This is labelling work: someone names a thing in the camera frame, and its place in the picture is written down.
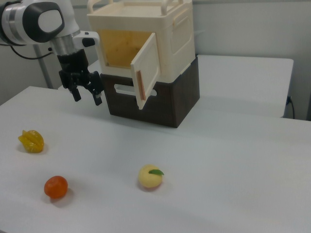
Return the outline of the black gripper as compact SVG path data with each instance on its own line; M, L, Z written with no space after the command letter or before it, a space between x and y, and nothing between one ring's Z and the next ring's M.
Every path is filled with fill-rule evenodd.
M74 100L77 102L81 99L74 74L84 73L83 87L92 94L95 105L100 105L102 103L103 81L97 71L88 71L88 60L85 50L81 49L72 54L58 55L57 59L61 66L59 76L62 86L70 91Z

